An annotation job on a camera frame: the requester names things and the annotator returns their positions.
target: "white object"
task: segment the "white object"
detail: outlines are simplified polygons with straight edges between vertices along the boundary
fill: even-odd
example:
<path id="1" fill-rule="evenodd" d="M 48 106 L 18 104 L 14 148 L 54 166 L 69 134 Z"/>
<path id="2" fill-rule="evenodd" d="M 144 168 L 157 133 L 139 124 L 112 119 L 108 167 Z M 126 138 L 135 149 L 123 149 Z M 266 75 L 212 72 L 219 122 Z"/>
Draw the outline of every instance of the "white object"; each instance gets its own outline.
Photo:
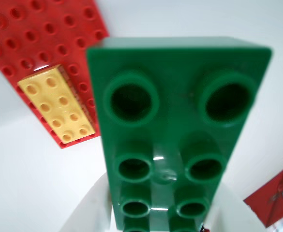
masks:
<path id="1" fill-rule="evenodd" d="M 87 193 L 60 232 L 116 232 L 110 227 L 111 198 L 104 174 Z M 221 182 L 206 217 L 210 232 L 266 232 L 256 214 Z"/>

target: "plastic toy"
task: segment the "plastic toy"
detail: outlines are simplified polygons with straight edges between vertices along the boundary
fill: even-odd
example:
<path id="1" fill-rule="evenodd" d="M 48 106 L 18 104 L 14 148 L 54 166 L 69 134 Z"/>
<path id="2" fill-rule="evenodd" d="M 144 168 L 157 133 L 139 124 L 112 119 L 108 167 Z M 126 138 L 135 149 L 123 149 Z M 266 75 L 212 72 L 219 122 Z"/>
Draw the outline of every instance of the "plastic toy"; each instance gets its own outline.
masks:
<path id="1" fill-rule="evenodd" d="M 270 56 L 203 37 L 106 38 L 88 50 L 119 230 L 198 231 Z"/>
<path id="2" fill-rule="evenodd" d="M 87 109 L 78 102 L 60 65 L 33 74 L 18 84 L 62 143 L 95 133 Z"/>
<path id="3" fill-rule="evenodd" d="M 62 148 L 100 135 L 85 51 L 107 35 L 93 0 L 0 0 L 0 70 Z M 17 84 L 55 65 L 67 71 L 95 123 L 95 134 L 66 144 Z"/>

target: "red box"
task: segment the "red box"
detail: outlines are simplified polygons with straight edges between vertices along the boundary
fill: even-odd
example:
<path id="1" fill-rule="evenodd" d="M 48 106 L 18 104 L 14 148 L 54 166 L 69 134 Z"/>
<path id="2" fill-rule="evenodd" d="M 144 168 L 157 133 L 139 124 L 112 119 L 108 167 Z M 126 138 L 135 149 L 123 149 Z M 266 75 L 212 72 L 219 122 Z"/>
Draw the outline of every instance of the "red box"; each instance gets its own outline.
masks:
<path id="1" fill-rule="evenodd" d="M 269 231 L 283 231 L 283 171 L 244 201 Z"/>

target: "white background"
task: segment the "white background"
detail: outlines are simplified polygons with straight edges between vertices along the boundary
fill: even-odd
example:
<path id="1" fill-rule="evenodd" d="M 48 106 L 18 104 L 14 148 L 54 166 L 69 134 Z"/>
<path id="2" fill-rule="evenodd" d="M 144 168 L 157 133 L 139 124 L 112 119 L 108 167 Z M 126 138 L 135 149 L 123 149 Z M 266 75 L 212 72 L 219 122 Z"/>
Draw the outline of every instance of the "white background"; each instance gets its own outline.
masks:
<path id="1" fill-rule="evenodd" d="M 245 198 L 283 169 L 283 0 L 98 0 L 112 36 L 233 36 L 273 48 L 224 182 Z M 57 232 L 105 172 L 100 138 L 59 149 L 0 73 L 0 232 Z"/>

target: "white surface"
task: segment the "white surface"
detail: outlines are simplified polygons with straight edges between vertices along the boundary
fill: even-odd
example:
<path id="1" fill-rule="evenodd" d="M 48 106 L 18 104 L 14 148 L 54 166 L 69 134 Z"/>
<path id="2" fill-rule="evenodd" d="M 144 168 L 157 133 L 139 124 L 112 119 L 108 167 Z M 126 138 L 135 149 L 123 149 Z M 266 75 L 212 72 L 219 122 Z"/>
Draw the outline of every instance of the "white surface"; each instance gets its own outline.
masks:
<path id="1" fill-rule="evenodd" d="M 214 196 L 204 227 L 210 232 L 266 232 L 250 207 L 223 182 Z"/>
<path id="2" fill-rule="evenodd" d="M 60 232 L 110 231 L 111 208 L 109 182 L 105 173 L 82 199 Z"/>
<path id="3" fill-rule="evenodd" d="M 283 0 L 99 0 L 113 36 L 227 35 L 274 56 L 224 176 L 241 198 L 283 169 Z M 58 232 L 105 172 L 100 139 L 59 149 L 0 74 L 0 232 Z"/>

